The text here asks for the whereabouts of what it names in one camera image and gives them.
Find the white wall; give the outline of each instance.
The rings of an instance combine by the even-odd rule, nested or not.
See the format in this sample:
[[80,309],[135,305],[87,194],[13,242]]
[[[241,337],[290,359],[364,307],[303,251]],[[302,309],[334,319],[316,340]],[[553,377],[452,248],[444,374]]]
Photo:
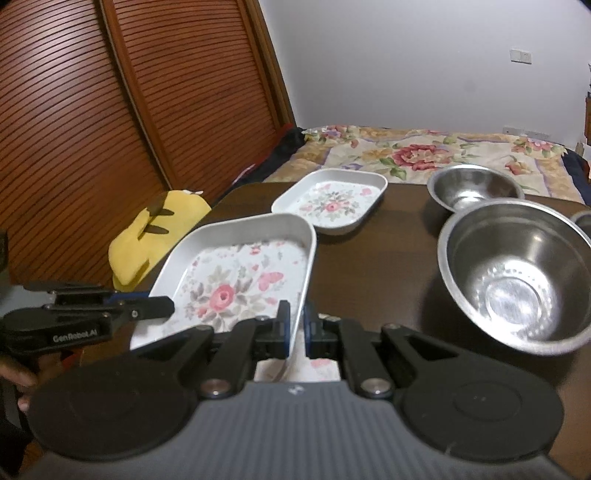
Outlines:
[[[589,87],[579,0],[259,0],[301,127],[551,134],[574,147]],[[509,49],[532,52],[511,63]]]

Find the wooden furniture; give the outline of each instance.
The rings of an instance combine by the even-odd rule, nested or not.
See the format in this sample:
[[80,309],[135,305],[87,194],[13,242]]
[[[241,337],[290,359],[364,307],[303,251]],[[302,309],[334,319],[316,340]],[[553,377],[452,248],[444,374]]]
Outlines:
[[108,283],[157,194],[217,199],[289,101],[256,0],[0,3],[0,228],[13,280]]
[[[224,198],[199,223],[268,213],[292,184],[251,184]],[[526,196],[570,216],[581,204]],[[318,238],[309,299],[320,312],[358,319],[366,329],[396,322],[529,370],[560,393],[565,418],[550,452],[576,478],[591,472],[591,345],[560,357],[513,351],[482,333],[459,311],[439,276],[437,236],[447,215],[425,186],[391,184],[361,228],[345,236]],[[156,267],[140,288],[150,288]],[[126,349],[133,325],[112,343],[86,349],[85,362]]]

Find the yellow plush toy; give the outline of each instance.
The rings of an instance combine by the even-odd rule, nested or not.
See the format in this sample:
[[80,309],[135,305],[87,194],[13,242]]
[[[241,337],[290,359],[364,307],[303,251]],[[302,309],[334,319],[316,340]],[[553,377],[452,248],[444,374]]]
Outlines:
[[173,190],[158,197],[111,242],[113,286],[132,291],[210,210],[195,193]]

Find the white tray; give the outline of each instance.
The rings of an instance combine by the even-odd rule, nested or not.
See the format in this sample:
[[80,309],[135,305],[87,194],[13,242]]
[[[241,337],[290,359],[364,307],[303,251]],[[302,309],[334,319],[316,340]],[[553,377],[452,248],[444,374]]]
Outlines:
[[361,223],[387,186],[378,173],[325,168],[283,193],[271,211],[295,213],[321,233],[343,235]]
[[[216,332],[231,330],[239,320],[274,317],[278,302],[288,300],[291,353],[315,252],[314,229],[290,213],[202,226],[173,249],[150,292],[153,297],[173,299],[174,314],[168,320],[138,322],[129,347],[135,349],[195,325],[212,325]],[[271,380],[277,372],[267,370],[255,378]]]

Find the stainless steel bowl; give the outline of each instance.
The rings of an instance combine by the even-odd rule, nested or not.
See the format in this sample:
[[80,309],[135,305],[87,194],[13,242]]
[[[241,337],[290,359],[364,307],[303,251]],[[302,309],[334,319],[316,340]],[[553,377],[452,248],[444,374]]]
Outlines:
[[483,200],[525,198],[510,176],[479,165],[443,168],[429,178],[427,188],[439,205],[454,213]]
[[500,342],[560,355],[591,338],[591,240],[551,208],[474,205],[443,226],[437,258],[455,302]]
[[575,213],[570,219],[591,238],[591,210]]

